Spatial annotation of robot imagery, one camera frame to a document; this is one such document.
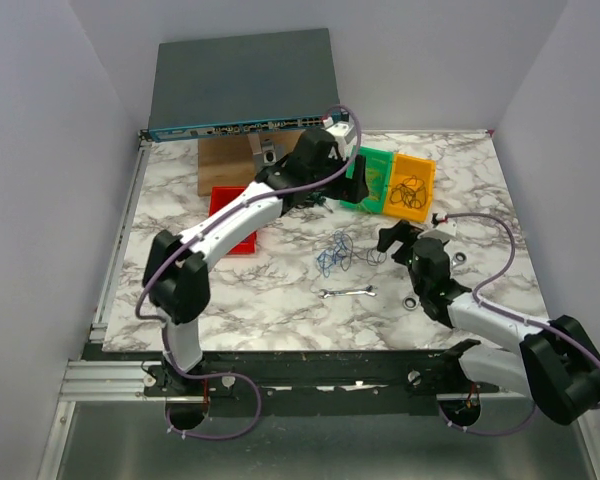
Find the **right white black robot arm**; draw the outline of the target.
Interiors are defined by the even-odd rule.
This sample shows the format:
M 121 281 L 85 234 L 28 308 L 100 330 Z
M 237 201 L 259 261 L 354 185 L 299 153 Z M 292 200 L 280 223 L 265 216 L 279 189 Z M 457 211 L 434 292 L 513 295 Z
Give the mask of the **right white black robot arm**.
M 487 383 L 530 399 L 549 419 L 569 425 L 600 409 L 600 353 L 570 316 L 543 319 L 492 303 L 451 274 L 445 250 L 455 236 L 454 216 L 423 230 L 401 220 L 379 232 L 377 249 L 398 243 L 393 260 L 407 268 L 417 305 L 433 321 L 477 335 L 450 349 L 440 379 L 460 392 Z

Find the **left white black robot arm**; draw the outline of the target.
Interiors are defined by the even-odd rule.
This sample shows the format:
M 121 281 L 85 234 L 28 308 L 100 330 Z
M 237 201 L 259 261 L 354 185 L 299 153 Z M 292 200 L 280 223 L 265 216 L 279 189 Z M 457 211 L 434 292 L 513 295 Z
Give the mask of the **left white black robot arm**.
M 155 236 L 142 280 L 140 303 L 159 309 L 167 382 L 181 395 L 202 380 L 198 318 L 210 301 L 209 274 L 216 263 L 254 231 L 284 216 L 312 193 L 359 202 L 368 190 L 359 157 L 359 129 L 338 122 L 301 134 L 292 152 L 263 168 L 227 206 L 177 235 Z

